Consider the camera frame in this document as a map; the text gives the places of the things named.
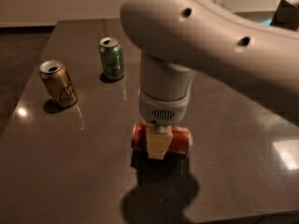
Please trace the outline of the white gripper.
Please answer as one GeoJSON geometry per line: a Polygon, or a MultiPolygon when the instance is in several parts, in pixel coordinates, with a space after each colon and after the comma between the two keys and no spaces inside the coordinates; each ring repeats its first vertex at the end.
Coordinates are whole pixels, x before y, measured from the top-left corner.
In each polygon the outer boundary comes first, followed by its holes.
{"type": "Polygon", "coordinates": [[[146,128],[147,152],[150,159],[162,160],[173,139],[172,128],[184,118],[190,93],[176,101],[160,101],[139,92],[139,112],[144,121],[156,126],[146,128]]]}

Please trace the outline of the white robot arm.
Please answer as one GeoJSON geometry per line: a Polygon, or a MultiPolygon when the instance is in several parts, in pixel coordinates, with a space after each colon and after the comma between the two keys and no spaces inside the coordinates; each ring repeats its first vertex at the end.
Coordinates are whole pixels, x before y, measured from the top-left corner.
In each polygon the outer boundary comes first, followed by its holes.
{"type": "Polygon", "coordinates": [[[122,0],[121,26],[141,50],[139,110],[147,123],[133,142],[150,158],[161,160],[178,144],[197,71],[298,119],[296,32],[242,19],[209,0],[122,0]]]}

